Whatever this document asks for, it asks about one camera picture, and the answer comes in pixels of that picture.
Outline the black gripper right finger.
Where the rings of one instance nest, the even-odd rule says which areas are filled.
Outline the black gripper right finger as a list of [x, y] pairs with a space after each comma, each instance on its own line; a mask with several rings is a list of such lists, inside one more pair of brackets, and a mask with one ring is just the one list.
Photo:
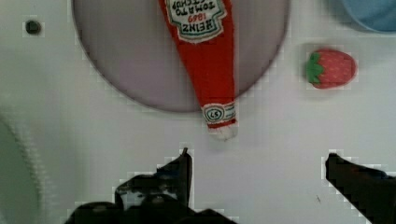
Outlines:
[[395, 224], [396, 179], [330, 153], [326, 179], [372, 224]]

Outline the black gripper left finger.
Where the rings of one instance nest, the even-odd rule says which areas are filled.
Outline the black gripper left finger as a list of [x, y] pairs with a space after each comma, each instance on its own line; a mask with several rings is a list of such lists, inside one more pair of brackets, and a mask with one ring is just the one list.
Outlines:
[[64, 224], [237, 224], [212, 209], [189, 208], [192, 157], [186, 148], [151, 175], [119, 185], [114, 201], [78, 206]]

